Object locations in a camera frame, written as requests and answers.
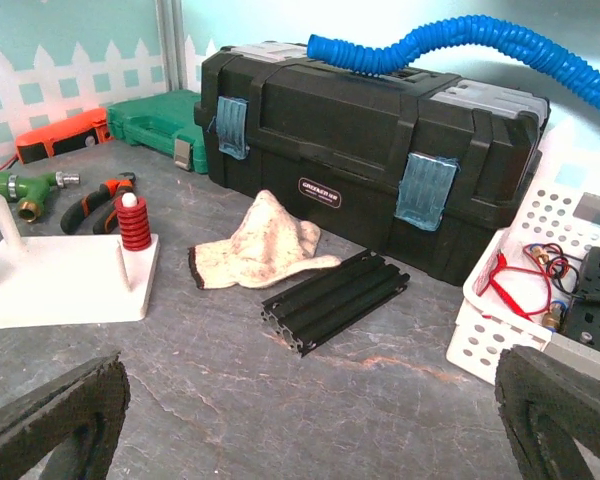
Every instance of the green plastic case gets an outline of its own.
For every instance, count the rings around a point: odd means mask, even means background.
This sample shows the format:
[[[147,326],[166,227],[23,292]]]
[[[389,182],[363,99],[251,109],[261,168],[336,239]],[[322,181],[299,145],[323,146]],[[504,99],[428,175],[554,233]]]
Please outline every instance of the green plastic case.
[[[207,173],[207,155],[202,129],[193,121],[193,107],[200,94],[176,90],[152,97],[128,100],[107,108],[107,123],[114,138],[129,145],[145,145],[175,158],[182,145],[189,148],[188,171]],[[176,142],[180,140],[180,149]]]

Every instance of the blue hose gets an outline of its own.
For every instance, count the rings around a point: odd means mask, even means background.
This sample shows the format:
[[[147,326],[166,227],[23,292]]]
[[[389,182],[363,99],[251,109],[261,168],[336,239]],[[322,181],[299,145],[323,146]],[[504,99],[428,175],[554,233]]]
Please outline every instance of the blue hose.
[[[423,25],[386,48],[311,35],[307,54],[334,67],[387,75],[427,52],[459,45],[483,45],[545,73],[600,110],[600,72],[585,60],[528,28],[484,15]]]

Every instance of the white dirty glove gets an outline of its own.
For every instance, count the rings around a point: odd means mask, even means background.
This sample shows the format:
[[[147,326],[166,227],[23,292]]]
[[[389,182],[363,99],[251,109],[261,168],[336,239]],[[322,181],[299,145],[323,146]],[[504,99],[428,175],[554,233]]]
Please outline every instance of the white dirty glove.
[[[262,190],[230,239],[189,249],[189,268],[201,290],[265,288],[303,270],[340,265],[332,255],[313,257],[319,239],[317,225],[296,220]]]

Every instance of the white base board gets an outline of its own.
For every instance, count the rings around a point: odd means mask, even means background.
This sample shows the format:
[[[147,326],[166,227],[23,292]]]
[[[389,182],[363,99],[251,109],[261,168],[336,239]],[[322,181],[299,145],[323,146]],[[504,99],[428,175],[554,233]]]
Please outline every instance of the white base board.
[[[158,235],[129,252],[120,235],[22,237],[0,242],[0,329],[144,319],[158,260]],[[119,261],[124,259],[124,277]]]

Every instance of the gray table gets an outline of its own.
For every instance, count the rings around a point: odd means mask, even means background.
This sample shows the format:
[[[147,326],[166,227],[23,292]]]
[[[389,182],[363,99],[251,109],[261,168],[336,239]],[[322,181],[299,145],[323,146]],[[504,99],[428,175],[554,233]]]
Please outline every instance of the gray table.
[[[460,289],[403,266],[405,293],[299,359],[259,317],[262,300],[298,279],[202,292],[188,270],[187,248],[228,238],[249,198],[118,142],[14,168],[54,170],[81,173],[82,185],[51,198],[39,223],[18,221],[23,235],[61,234],[72,202],[118,172],[137,173],[162,244],[149,313],[138,323],[0,330],[0,407],[120,348],[132,400],[114,480],[520,478],[493,387],[445,359]],[[318,253],[359,250],[325,232]],[[14,315],[26,306],[16,302]]]

